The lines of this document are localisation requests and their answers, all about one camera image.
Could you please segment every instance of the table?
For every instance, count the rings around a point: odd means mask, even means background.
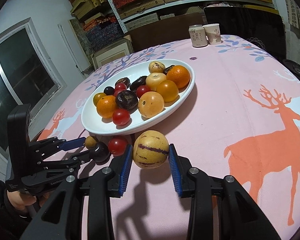
[[[80,115],[89,95],[122,69],[160,58],[188,63],[196,84],[182,106],[151,130],[163,133],[179,155],[208,175],[234,175],[282,240],[290,239],[300,226],[300,82],[270,54],[240,37],[222,35],[220,45],[205,48],[175,41],[103,66],[70,94],[39,139],[88,136]],[[81,150],[59,152],[49,160]],[[104,166],[84,164],[79,177]],[[111,199],[111,208],[116,239],[186,239],[190,200],[178,198],[167,162],[154,170],[133,163],[127,191],[121,199]],[[86,234],[83,226],[83,239]]]

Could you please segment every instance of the plate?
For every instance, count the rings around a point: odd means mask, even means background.
[[[144,118],[139,110],[136,108],[133,113],[130,113],[131,120],[127,125],[124,126],[116,126],[111,119],[103,119],[96,110],[96,107],[93,104],[93,97],[97,93],[103,92],[105,87],[111,86],[114,87],[114,84],[120,78],[128,77],[130,82],[134,82],[140,76],[148,76],[149,73],[149,63],[155,61],[146,61],[141,62],[136,65],[130,66],[119,73],[116,73],[106,81],[104,81],[88,98],[85,103],[82,114],[81,114],[81,122],[83,127],[90,133],[97,135],[127,135],[136,132],[140,132],[142,130],[148,129],[151,126],[161,122],[169,115],[171,115],[174,111],[178,109],[179,106],[186,100],[188,95],[194,86],[195,75],[192,67],[190,67],[187,63],[176,60],[176,59],[159,59],[159,62],[162,62],[166,67],[170,65],[182,65],[189,70],[190,73],[190,82],[186,88],[179,90],[179,98],[170,103],[165,103],[165,107],[163,111],[156,116],[146,119]]]

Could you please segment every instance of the yellow fruit with purple stripes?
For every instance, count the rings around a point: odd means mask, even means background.
[[[168,140],[158,131],[142,133],[133,146],[133,161],[142,169],[158,168],[165,162],[168,154]]]

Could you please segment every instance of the silver bolt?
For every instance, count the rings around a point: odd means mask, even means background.
[[[104,174],[108,174],[108,173],[110,173],[111,172],[111,168],[110,167],[104,167],[103,169],[102,169],[102,173],[104,173]]]
[[[197,168],[195,168],[195,167],[192,167],[192,168],[189,169],[189,172],[191,174],[197,174],[199,172],[199,170]]]
[[[72,182],[72,181],[74,181],[75,180],[75,177],[73,176],[73,175],[70,175],[70,176],[68,176],[67,178],[66,178],[66,181],[67,182]]]
[[[231,176],[231,175],[226,176],[226,181],[234,182],[234,176]]]

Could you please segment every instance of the dark purple fruit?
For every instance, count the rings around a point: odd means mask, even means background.
[[[114,94],[114,88],[113,87],[106,87],[105,90],[103,90],[103,92],[107,96],[113,96],[113,94]]]
[[[164,73],[165,75],[167,75],[168,71],[171,70],[172,67],[174,67],[174,66],[175,66],[175,65],[171,65],[170,67],[165,68],[165,69],[163,70],[163,73]]]
[[[120,79],[115,83],[114,86],[116,86],[116,85],[119,84],[119,83],[125,84],[125,85],[127,86],[127,88],[128,88],[129,85],[130,85],[130,79],[127,78],[127,77],[125,77],[125,78],[120,78]]]
[[[120,108],[129,111],[137,106],[138,98],[134,92],[130,90],[124,90],[117,95],[115,102]]]
[[[96,146],[90,150],[89,156],[97,163],[105,161],[110,156],[108,146],[103,142],[97,142]]]
[[[135,82],[130,85],[130,90],[135,91],[138,87],[146,84],[147,76],[139,77]]]

